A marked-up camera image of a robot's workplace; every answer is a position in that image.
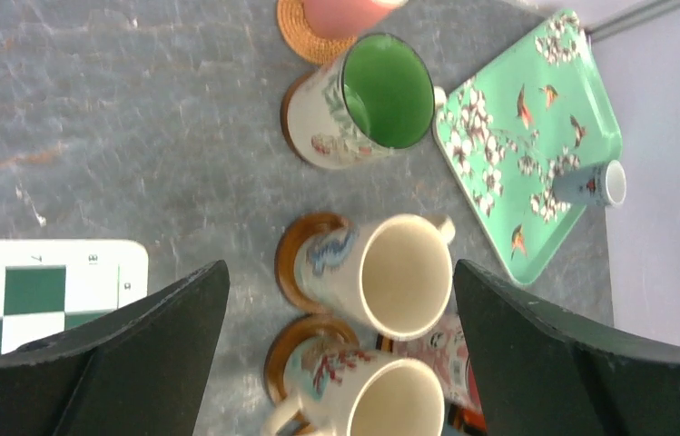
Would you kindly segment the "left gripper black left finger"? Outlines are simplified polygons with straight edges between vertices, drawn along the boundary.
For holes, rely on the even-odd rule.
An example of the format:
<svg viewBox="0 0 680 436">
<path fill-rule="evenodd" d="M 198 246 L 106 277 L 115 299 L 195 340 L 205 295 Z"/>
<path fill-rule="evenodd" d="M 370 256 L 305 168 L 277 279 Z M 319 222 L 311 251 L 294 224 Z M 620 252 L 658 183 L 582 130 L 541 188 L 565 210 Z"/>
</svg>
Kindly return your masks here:
<svg viewBox="0 0 680 436">
<path fill-rule="evenodd" d="M 0 354 L 0 435 L 192 434 L 229 291 L 217 261 Z"/>
</svg>

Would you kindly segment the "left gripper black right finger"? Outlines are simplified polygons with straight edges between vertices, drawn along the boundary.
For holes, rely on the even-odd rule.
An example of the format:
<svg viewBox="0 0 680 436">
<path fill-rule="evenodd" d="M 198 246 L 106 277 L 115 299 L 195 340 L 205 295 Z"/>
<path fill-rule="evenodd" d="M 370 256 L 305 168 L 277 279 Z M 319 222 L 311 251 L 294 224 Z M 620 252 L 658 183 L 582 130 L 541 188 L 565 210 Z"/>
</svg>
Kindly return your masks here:
<svg viewBox="0 0 680 436">
<path fill-rule="evenodd" d="M 594 322 L 468 260 L 454 292 L 492 435 L 680 435 L 680 346 Z"/>
</svg>

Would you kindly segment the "small white blue mug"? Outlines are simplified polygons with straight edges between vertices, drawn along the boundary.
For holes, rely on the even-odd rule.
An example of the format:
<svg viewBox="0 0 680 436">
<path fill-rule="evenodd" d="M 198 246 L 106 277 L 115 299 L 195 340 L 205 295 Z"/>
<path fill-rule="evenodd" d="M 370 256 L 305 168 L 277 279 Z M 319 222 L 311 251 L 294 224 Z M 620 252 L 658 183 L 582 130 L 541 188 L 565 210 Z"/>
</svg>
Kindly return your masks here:
<svg viewBox="0 0 680 436">
<path fill-rule="evenodd" d="M 552 191 L 559 202 L 619 207 L 626 199 L 626 172 L 618 160 L 556 176 Z"/>
</svg>

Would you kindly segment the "large cream mug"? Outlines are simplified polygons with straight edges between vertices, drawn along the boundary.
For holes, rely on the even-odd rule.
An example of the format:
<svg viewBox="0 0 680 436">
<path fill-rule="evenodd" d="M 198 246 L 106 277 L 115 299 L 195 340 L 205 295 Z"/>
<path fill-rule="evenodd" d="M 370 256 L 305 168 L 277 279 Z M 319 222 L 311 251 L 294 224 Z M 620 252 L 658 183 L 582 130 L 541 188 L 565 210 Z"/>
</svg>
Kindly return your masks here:
<svg viewBox="0 0 680 436">
<path fill-rule="evenodd" d="M 445 214 L 402 213 L 370 223 L 320 224 L 307 217 L 293 255 L 300 296 L 395 341 L 424 336 L 444 314 L 452 289 Z"/>
</svg>

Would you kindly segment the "brown wooden saucer coaster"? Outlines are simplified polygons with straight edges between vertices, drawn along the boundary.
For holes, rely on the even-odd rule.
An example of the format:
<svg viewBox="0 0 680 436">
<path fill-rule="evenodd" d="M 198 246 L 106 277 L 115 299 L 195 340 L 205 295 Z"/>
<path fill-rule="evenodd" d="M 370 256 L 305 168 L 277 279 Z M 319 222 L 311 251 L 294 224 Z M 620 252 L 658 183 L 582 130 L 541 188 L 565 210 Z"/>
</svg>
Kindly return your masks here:
<svg viewBox="0 0 680 436">
<path fill-rule="evenodd" d="M 283 233 L 274 258 L 274 275 L 288 302 L 307 313 L 325 314 L 330 310 L 309 298 L 299 288 L 294 272 L 297 252 L 312 236 L 348 227 L 350 221 L 332 212 L 307 213 L 298 217 Z"/>
<path fill-rule="evenodd" d="M 302 342 L 314 336 L 358 346 L 359 339 L 343 320 L 328 314 L 307 314 L 287 324 L 276 336 L 264 364 L 264 386 L 274 405 L 287 395 L 284 371 L 291 353 Z"/>
<path fill-rule="evenodd" d="M 289 110 L 289 105 L 291 102 L 291 99 L 294 95 L 294 93 L 297 91 L 297 89 L 310 77 L 313 75 L 312 71 L 309 71 L 300 77 L 298 77 L 286 90 L 282 100 L 281 100 L 281 109 L 280 109 L 280 122 L 281 122 L 281 133 L 284 137 L 284 140 L 286 144 L 289 146 L 289 148 L 292 150 L 292 152 L 299 158 L 301 159 L 304 163 L 309 164 L 309 162 L 304 158 L 304 156 L 300 153 L 300 151 L 297 149 L 297 147 L 294 145 L 294 142 L 292 141 L 290 129 L 289 129 L 289 123 L 288 123 L 288 110 Z"/>
</svg>

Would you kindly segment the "white floral mug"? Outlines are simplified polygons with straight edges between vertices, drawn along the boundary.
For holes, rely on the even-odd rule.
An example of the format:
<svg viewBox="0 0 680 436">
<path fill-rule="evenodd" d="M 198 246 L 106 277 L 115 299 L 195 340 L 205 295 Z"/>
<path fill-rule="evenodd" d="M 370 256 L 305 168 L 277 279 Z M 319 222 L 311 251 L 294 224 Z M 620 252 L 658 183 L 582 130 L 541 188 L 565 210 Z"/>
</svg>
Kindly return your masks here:
<svg viewBox="0 0 680 436">
<path fill-rule="evenodd" d="M 287 395 L 261 427 L 276 435 L 297 414 L 316 435 L 439 435 L 443 391 L 424 362 L 364 350 L 327 337 L 309 338 L 290 353 Z"/>
</svg>

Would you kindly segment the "green inside mug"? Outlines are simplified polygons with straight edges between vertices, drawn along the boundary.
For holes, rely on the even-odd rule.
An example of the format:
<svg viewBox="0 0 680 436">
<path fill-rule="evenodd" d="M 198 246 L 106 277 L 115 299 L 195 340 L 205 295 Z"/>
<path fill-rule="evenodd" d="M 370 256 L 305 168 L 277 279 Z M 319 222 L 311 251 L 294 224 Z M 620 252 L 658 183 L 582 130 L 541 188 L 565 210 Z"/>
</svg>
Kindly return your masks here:
<svg viewBox="0 0 680 436">
<path fill-rule="evenodd" d="M 309 164 L 342 170 L 413 147 L 446 101 L 412 46 L 373 33 L 313 72 L 291 99 L 288 123 Z"/>
</svg>

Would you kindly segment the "light cork coaster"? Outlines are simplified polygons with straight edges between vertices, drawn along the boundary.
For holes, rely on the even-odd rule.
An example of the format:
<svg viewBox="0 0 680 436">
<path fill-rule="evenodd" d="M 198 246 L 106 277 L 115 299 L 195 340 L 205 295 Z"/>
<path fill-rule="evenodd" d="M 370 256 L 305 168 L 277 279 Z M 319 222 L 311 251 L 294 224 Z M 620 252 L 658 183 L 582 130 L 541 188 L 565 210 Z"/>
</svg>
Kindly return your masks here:
<svg viewBox="0 0 680 436">
<path fill-rule="evenodd" d="M 287 46 L 308 63 L 324 65 L 348 50 L 357 36 L 329 39 L 317 36 L 309 26 L 301 0 L 278 0 L 276 21 Z"/>
</svg>

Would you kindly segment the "pink white mug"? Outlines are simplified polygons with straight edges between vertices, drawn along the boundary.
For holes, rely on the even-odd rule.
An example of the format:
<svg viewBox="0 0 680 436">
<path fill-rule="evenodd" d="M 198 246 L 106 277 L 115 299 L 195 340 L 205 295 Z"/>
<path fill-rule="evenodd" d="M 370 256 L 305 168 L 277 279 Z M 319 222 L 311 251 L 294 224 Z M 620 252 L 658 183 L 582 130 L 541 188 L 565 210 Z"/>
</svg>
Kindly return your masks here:
<svg viewBox="0 0 680 436">
<path fill-rule="evenodd" d="M 310 29 L 317 36 L 345 39 L 370 30 L 407 2 L 408 0 L 305 0 L 303 10 Z"/>
</svg>

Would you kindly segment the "orange mug black handle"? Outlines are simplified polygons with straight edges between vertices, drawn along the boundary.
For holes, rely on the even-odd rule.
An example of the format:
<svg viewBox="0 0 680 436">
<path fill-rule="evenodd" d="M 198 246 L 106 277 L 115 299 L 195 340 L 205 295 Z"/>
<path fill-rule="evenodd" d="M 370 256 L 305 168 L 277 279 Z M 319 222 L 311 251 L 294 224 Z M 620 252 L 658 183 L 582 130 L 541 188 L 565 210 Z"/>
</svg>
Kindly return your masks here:
<svg viewBox="0 0 680 436">
<path fill-rule="evenodd" d="M 487 424 L 481 408 L 474 372 L 471 363 L 467 366 L 468 405 L 451 405 L 448 409 L 446 427 L 459 435 L 487 436 Z"/>
</svg>

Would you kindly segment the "pink patterned mug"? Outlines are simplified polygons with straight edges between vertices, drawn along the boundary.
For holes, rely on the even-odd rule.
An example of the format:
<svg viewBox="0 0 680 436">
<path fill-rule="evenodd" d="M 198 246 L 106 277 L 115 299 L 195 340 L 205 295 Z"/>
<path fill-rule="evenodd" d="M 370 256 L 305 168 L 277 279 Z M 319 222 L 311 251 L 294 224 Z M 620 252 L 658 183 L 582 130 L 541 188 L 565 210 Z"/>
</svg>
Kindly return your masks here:
<svg viewBox="0 0 680 436">
<path fill-rule="evenodd" d="M 446 313 L 424 336 L 411 341 L 393 341 L 378 335 L 377 348 L 426 363 L 437 375 L 444 398 L 465 410 L 482 415 L 461 320 Z"/>
</svg>

